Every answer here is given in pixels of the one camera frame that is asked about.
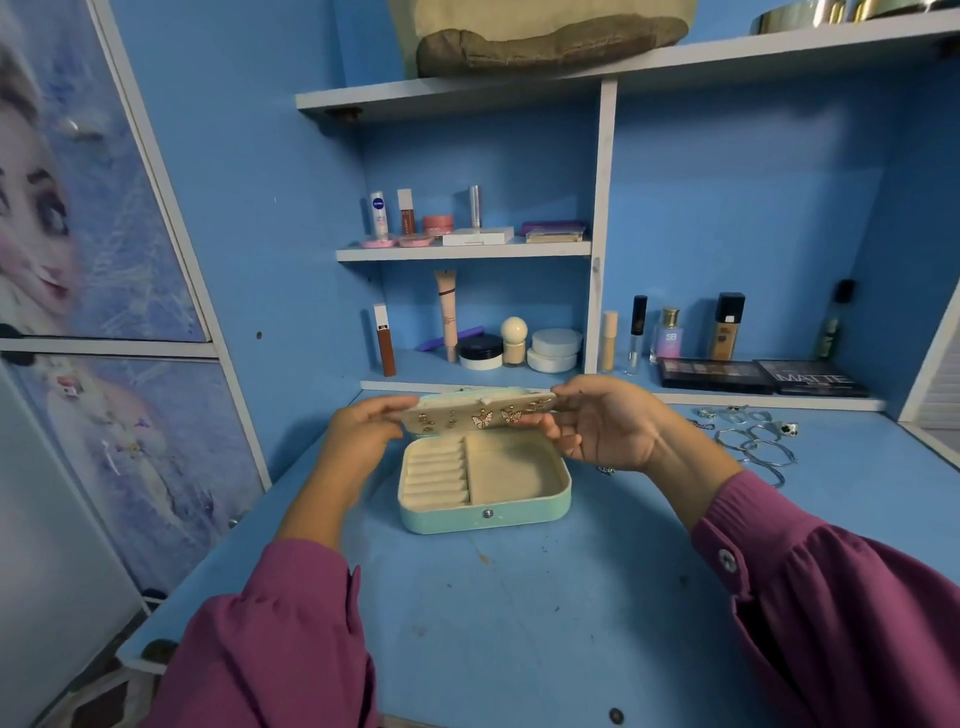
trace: purple shirt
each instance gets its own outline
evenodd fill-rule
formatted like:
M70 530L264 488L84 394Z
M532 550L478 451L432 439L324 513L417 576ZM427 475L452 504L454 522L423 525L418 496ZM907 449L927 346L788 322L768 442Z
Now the purple shirt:
M691 538L791 724L960 725L960 588L944 576L752 473L723 486ZM359 590L340 554L270 544L243 593L190 620L142 728L374 728Z

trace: snap button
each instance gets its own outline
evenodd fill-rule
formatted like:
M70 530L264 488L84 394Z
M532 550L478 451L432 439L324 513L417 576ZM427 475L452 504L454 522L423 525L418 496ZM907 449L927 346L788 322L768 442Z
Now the snap button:
M721 548L718 556L720 557L720 563L723 564L724 569L730 573L736 573L736 559L733 558L733 554L731 554L725 548Z

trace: white box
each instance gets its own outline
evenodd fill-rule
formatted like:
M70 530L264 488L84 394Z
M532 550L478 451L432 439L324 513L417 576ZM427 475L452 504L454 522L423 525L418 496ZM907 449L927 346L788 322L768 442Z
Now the white box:
M513 228L461 228L446 233L444 245L506 245L513 239Z

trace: jewelry box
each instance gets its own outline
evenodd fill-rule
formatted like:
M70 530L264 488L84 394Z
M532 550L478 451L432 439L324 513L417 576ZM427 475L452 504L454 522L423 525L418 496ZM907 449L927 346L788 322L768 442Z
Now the jewelry box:
M556 395L509 387L428 395L401 416L414 441L403 453L397 500L414 533L554 521L570 508L564 459L537 429L510 427L548 412Z

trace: pink perfume bottle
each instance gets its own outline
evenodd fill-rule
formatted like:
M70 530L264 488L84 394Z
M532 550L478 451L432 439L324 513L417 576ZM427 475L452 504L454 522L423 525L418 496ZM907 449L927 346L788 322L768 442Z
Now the pink perfume bottle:
M680 318L679 308L665 308L663 318L657 327L654 345L650 348L650 361L657 359L676 359L680 357L680 345L684 340L684 330L677 326Z

